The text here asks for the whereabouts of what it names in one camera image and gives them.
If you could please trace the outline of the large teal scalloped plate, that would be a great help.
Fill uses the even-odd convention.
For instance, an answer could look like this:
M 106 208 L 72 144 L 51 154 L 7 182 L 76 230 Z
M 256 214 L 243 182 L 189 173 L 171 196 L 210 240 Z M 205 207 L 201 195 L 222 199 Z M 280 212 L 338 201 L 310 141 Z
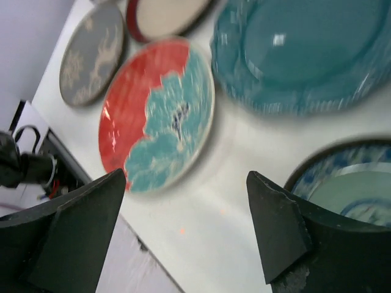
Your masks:
M 211 55 L 216 80 L 249 109 L 338 111 L 390 81 L 390 2 L 228 1 Z

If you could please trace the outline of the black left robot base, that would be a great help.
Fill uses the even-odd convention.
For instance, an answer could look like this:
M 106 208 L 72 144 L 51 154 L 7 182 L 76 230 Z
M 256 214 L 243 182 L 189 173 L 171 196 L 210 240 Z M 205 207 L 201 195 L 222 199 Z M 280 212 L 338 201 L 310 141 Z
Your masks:
M 25 130 L 32 130 L 35 141 L 30 152 L 21 152 L 17 143 Z M 38 198 L 49 200 L 85 185 L 89 178 L 71 166 L 59 147 L 49 138 L 43 140 L 43 149 L 37 151 L 41 135 L 35 126 L 23 126 L 13 136 L 1 131 L 1 186 L 16 189 L 20 184 L 39 185 L 44 194 Z

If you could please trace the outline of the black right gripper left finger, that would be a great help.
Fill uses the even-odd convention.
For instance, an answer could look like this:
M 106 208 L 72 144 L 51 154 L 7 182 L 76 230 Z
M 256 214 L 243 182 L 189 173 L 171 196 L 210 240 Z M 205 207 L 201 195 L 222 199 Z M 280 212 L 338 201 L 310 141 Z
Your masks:
M 71 193 L 21 279 L 48 292 L 95 292 L 126 186 L 122 169 Z

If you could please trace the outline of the red and teal plate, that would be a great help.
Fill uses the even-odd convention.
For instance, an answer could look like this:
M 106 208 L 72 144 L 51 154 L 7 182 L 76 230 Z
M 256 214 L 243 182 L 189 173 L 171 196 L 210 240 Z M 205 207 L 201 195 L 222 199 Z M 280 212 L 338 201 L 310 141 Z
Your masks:
M 149 43 L 115 74 L 98 128 L 101 162 L 146 194 L 184 175 L 211 130 L 215 88 L 202 49 L 185 38 Z

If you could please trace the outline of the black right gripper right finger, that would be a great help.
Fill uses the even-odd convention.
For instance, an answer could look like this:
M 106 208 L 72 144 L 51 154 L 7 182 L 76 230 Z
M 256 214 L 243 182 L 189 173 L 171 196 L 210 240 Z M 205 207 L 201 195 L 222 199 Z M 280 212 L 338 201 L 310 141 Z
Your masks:
M 264 278 L 271 284 L 312 249 L 312 240 L 285 189 L 255 171 L 249 172 L 246 186 Z

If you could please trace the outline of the red lacquer round tray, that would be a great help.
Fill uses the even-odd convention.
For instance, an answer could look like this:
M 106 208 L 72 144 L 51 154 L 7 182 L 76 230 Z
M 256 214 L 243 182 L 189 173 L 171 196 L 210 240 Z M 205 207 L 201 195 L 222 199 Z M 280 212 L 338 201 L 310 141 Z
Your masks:
M 183 35 L 212 8 L 214 1 L 129 1 L 126 26 L 131 36 L 148 43 L 168 35 Z

